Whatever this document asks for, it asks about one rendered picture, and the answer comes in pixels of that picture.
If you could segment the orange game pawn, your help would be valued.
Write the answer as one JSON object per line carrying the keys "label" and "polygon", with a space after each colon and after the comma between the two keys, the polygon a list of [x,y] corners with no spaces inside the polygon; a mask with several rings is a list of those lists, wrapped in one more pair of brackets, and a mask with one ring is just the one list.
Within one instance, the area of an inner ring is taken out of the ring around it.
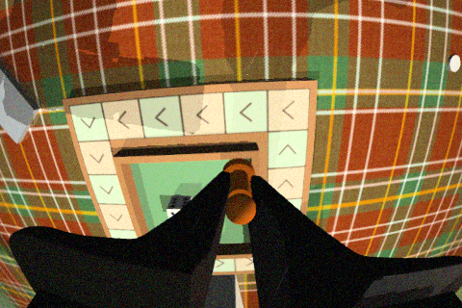
{"label": "orange game pawn", "polygon": [[235,158],[224,165],[223,172],[231,173],[227,218],[238,224],[248,223],[255,216],[255,204],[250,192],[251,177],[255,176],[254,165],[246,159]]}

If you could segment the white die with black pips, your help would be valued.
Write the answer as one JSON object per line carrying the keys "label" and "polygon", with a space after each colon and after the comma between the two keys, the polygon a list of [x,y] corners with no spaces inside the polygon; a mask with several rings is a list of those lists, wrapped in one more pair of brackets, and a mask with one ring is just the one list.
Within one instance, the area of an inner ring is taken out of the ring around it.
{"label": "white die with black pips", "polygon": [[167,207],[167,217],[172,217],[174,213],[177,213],[182,207],[185,207],[190,200],[193,200],[192,196],[173,196]]}

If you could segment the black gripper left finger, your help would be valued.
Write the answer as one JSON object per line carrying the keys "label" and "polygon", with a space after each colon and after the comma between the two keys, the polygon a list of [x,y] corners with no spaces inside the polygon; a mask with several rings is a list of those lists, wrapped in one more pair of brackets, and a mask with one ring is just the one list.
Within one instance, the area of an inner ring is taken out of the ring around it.
{"label": "black gripper left finger", "polygon": [[204,308],[230,189],[231,173],[221,172],[137,239],[31,226],[16,230],[9,244],[35,293],[95,308]]}

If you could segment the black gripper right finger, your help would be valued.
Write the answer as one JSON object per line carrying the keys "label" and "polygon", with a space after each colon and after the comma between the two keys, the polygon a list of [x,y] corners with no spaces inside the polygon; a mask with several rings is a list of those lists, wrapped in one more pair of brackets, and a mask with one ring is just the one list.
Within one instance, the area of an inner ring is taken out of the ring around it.
{"label": "black gripper right finger", "polygon": [[363,257],[253,176],[247,223],[259,308],[380,308],[462,288],[462,255]]}

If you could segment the white flat disc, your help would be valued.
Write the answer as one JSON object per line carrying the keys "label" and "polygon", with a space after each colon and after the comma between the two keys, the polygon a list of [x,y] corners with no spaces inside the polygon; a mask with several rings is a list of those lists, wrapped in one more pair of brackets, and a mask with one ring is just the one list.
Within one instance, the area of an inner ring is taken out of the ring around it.
{"label": "white flat disc", "polygon": [[449,69],[453,70],[453,72],[457,72],[459,66],[461,66],[458,55],[451,55],[451,57],[448,58],[447,66],[449,66]]}

